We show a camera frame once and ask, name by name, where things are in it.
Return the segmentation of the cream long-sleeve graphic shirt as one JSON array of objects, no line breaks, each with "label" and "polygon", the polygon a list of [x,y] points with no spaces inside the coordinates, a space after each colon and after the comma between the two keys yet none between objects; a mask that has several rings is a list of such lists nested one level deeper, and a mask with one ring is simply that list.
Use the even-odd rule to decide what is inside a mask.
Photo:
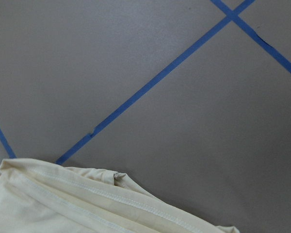
[{"label": "cream long-sleeve graphic shirt", "polygon": [[0,165],[0,233],[235,233],[153,196],[127,174],[30,159]]}]

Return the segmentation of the blue tape line crosswise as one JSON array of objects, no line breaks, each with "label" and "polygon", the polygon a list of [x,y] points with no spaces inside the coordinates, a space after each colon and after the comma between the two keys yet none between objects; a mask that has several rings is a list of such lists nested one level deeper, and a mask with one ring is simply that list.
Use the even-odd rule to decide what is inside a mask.
[{"label": "blue tape line crosswise", "polygon": [[253,1],[245,0],[233,10],[228,8],[228,6],[225,5],[225,3],[223,3],[220,0],[213,0],[212,3],[218,4],[219,9],[227,10],[227,12],[225,13],[226,16],[222,20],[220,20],[215,26],[213,26],[208,32],[201,36],[197,41],[195,41],[190,47],[188,47],[183,53],[181,53],[169,65],[167,65],[162,71],[160,71],[155,77],[148,81],[136,93],[134,93],[130,98],[128,98],[123,104],[121,104],[117,109],[115,109],[103,121],[97,124],[91,133],[86,134],[67,152],[60,156],[56,160],[55,162],[56,164],[62,165],[64,162],[66,162],[72,155],[74,155],[78,150],[80,150],[84,145],[86,145],[86,143],[88,143],[92,138],[94,138],[103,129],[110,125],[116,118],[118,118],[122,113],[124,113],[129,107],[131,107],[136,101],[138,101],[144,94],[146,94],[150,89],[152,89],[156,84],[158,84],[169,73],[176,69],[182,62],[184,62],[188,57],[190,57],[202,45],[204,45],[212,37],[214,37],[221,29],[223,29],[227,24],[229,24],[234,17],[238,16],[241,12],[248,8],[249,5],[253,3]]}]

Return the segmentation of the blue tape line lengthwise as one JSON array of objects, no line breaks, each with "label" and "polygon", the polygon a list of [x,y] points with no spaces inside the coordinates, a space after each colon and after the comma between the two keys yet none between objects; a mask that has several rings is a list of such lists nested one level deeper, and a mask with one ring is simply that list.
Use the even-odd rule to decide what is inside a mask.
[{"label": "blue tape line lengthwise", "polygon": [[16,155],[14,151],[12,150],[11,146],[9,145],[5,135],[3,134],[1,128],[0,128],[0,142],[2,143],[5,151],[7,152],[10,159],[15,159]]}]

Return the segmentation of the blue tape line far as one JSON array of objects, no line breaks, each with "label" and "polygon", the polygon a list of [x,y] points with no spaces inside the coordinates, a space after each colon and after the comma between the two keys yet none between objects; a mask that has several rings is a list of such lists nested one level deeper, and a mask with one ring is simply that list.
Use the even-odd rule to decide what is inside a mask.
[{"label": "blue tape line far", "polygon": [[253,0],[244,0],[234,10],[231,10],[221,0],[211,0],[211,2],[217,8],[219,8],[230,21],[234,22],[265,52],[267,52],[272,58],[274,58],[288,73],[291,74],[291,62],[285,56],[283,56],[277,49],[275,49],[273,46],[268,44],[264,39],[262,39],[251,26],[249,26],[242,18],[239,17],[239,14],[254,2]]}]

